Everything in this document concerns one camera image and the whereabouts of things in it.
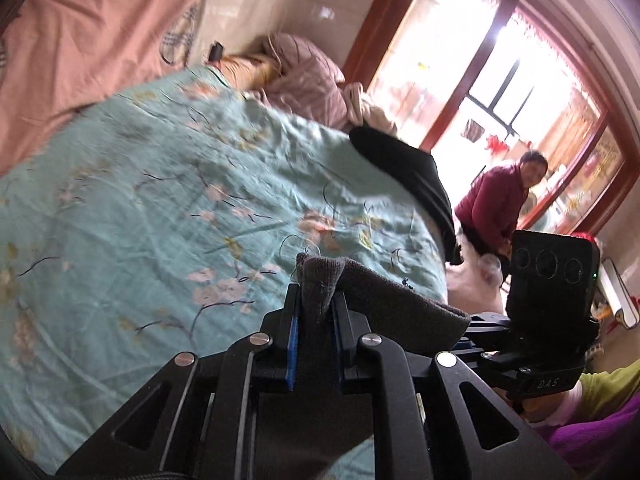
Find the right forearm with sleeve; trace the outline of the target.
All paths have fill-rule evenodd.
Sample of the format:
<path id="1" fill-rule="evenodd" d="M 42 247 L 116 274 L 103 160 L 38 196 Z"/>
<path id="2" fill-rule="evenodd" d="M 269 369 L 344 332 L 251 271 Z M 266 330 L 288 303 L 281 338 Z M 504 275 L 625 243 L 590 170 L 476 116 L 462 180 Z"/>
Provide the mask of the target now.
<path id="1" fill-rule="evenodd" d="M 595 422 L 617 413 L 638 394 L 639 361 L 635 360 L 612 372 L 582 374 L 570 390 L 524 401 L 524 418 L 550 427 Z"/>

